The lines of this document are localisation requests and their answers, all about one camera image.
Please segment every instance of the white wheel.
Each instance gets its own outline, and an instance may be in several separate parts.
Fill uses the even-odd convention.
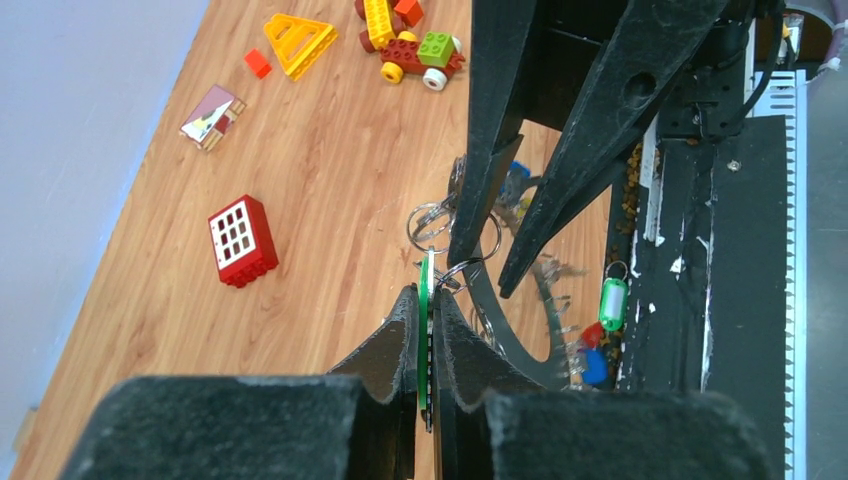
[[[424,85],[426,85],[430,90],[441,92],[445,89],[445,85],[447,85],[447,83],[448,77],[442,73],[441,70],[428,68],[427,71],[424,72]]]

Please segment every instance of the yellow wheel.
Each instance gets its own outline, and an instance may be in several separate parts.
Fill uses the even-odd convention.
[[[400,35],[398,35],[398,38],[400,40],[406,40],[407,42],[417,42],[418,41],[418,37],[416,37],[415,34],[410,32],[409,30],[404,30],[404,31],[400,32]]]
[[[403,69],[397,63],[386,62],[380,69],[380,75],[389,83],[400,83],[403,80]]]

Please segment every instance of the green strip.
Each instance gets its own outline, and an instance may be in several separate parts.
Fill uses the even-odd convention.
[[[428,257],[424,257],[421,262],[421,277],[418,281],[418,408],[421,410],[427,408],[427,312],[430,301]]]

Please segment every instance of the orange block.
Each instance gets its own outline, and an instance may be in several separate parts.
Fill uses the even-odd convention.
[[[418,0],[400,0],[395,5],[395,13],[410,27],[414,27],[424,18],[424,10],[421,10]]]
[[[265,78],[265,75],[271,72],[271,64],[268,63],[268,59],[255,48],[247,52],[247,55],[244,56],[244,61],[247,62],[247,66],[259,78]]]

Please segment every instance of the perforated metal strip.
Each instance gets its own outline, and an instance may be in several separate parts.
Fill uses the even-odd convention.
[[[757,82],[761,74],[757,73]],[[755,117],[786,116],[785,478],[807,474],[807,87],[806,73],[775,72]]]

